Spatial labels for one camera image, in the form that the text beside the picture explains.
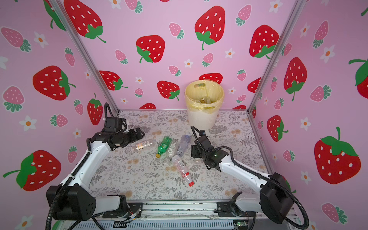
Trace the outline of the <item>clear bottle orange label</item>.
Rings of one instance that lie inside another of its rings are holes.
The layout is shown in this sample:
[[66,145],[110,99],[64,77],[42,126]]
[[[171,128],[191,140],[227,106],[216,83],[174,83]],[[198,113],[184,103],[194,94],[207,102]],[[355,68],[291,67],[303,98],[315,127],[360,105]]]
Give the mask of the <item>clear bottle orange label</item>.
[[155,140],[154,139],[148,139],[141,141],[137,144],[135,144],[133,150],[136,152],[142,152],[143,150],[148,150],[154,147]]

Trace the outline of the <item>green bottle yellow cap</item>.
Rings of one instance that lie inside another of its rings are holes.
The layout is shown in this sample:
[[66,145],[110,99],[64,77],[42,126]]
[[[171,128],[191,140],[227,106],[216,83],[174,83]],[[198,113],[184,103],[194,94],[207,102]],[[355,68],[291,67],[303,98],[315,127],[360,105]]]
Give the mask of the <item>green bottle yellow cap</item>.
[[162,142],[158,146],[156,157],[161,158],[161,156],[167,152],[171,143],[172,143],[172,138],[170,138],[169,136],[165,136]]

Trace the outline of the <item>clear bottle red cap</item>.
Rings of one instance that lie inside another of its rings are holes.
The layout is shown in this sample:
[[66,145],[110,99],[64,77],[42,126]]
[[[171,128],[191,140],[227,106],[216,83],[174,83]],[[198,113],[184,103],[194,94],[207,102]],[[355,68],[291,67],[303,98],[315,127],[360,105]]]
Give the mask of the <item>clear bottle red cap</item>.
[[192,187],[195,183],[194,183],[194,181],[192,180],[192,178],[190,176],[189,169],[184,164],[184,162],[182,161],[181,157],[178,156],[178,155],[174,155],[172,157],[172,162],[174,163],[174,165],[176,166],[177,170],[181,174],[181,177],[183,178],[183,180],[189,185],[189,187]]

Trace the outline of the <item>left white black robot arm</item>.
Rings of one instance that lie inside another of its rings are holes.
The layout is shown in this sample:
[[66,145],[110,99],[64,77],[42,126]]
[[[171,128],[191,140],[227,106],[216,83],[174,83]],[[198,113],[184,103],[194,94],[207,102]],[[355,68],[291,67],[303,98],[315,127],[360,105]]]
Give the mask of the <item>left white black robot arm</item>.
[[102,131],[87,139],[87,150],[74,170],[58,186],[51,186],[47,190],[47,230],[52,228],[54,219],[72,220],[78,225],[106,212],[128,212],[129,207],[124,196],[93,197],[89,192],[92,177],[111,151],[144,138],[145,133],[140,128],[128,129],[126,122],[120,117],[106,118]]

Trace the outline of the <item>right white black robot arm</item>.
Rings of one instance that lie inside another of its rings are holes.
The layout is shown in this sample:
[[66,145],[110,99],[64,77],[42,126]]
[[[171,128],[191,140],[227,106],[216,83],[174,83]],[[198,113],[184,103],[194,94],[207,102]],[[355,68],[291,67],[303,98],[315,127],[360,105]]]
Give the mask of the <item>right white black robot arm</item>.
[[[261,173],[245,164],[235,160],[233,151],[230,147],[213,147],[206,135],[195,137],[195,146],[199,151],[199,156],[206,167],[210,170],[217,169],[220,172],[227,173],[236,179],[247,184],[260,195],[258,206],[271,221],[282,224],[284,221],[300,230],[309,227],[308,214],[296,198],[296,196],[287,187],[286,181],[276,172],[273,175]],[[287,217],[289,211],[297,205],[303,217],[303,223],[298,224]]]

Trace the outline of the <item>white bin with yellow liner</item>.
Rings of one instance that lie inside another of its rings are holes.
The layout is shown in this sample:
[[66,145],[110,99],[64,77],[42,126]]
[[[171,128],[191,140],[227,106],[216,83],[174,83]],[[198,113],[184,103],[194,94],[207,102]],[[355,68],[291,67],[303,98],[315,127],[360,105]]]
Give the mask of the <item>white bin with yellow liner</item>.
[[212,80],[197,80],[185,90],[189,124],[200,129],[211,129],[224,102],[224,90]]

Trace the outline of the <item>clear bluish bottle upright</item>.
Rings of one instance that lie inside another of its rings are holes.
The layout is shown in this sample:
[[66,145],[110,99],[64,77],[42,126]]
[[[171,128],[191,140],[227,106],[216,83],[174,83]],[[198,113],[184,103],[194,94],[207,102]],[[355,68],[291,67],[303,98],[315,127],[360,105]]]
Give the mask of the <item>clear bluish bottle upright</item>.
[[179,157],[182,157],[184,153],[186,152],[187,148],[189,147],[189,144],[191,142],[191,136],[190,135],[183,135],[181,137],[178,149],[177,149],[177,155]]

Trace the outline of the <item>clear bottle white label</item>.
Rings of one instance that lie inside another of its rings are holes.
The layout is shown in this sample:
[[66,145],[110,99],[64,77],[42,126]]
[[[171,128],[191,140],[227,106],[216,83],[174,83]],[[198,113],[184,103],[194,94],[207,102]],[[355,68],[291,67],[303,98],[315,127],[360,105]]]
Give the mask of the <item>clear bottle white label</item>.
[[163,161],[164,166],[169,166],[171,164],[171,159],[176,154],[176,152],[177,152],[177,142],[172,141],[167,152],[164,154],[164,161]]

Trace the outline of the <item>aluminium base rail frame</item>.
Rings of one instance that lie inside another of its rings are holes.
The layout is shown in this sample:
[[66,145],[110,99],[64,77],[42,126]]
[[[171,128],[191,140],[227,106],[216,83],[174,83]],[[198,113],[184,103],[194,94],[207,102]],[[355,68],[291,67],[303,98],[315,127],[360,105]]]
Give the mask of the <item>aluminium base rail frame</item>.
[[228,200],[130,200],[121,210],[95,220],[58,221],[55,230],[293,230],[276,224],[261,212],[234,215]]

